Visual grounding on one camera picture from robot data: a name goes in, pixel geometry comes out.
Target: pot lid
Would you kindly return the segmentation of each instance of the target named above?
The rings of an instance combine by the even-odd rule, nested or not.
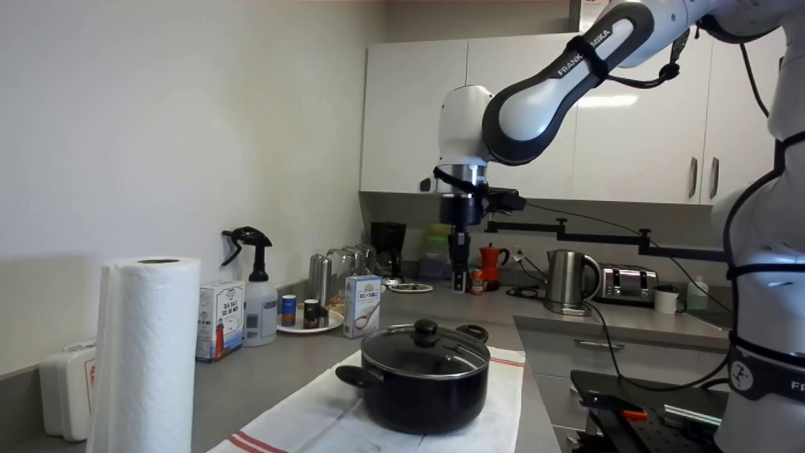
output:
[[[385,373],[404,378],[457,379],[482,373],[491,354],[486,341],[471,332],[440,330],[430,320],[417,320],[415,325],[389,326],[367,336],[362,356]]]

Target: toaster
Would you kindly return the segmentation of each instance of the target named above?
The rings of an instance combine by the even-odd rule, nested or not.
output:
[[[599,301],[654,307],[657,272],[630,264],[600,264]]]

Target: paper towel roll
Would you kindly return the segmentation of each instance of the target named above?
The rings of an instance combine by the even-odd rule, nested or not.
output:
[[[188,453],[199,258],[102,267],[87,453]]]

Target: lid handle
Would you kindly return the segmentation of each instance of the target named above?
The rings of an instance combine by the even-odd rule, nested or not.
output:
[[[417,346],[433,346],[437,341],[437,325],[433,320],[411,322],[411,341]]]

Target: coffee maker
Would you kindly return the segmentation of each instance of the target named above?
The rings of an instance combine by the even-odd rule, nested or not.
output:
[[[401,276],[404,223],[371,222],[369,239],[374,247],[374,272],[380,276],[399,279]]]

